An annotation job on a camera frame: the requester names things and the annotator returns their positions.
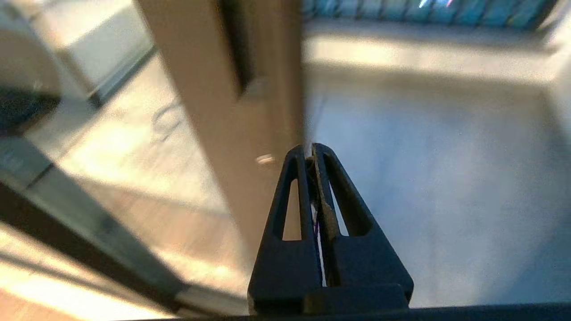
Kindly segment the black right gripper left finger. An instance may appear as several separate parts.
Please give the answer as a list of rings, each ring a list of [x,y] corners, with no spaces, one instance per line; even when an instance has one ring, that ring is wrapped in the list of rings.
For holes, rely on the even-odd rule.
[[[301,238],[284,240],[291,184],[298,186]],[[252,313],[301,313],[307,294],[322,287],[322,268],[314,233],[304,148],[284,158],[248,286]]]

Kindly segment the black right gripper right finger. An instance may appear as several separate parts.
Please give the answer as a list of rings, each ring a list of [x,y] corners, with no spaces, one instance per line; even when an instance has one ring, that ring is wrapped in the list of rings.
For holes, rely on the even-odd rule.
[[[414,281],[334,151],[314,144],[317,218],[328,286],[396,284],[405,300]]]

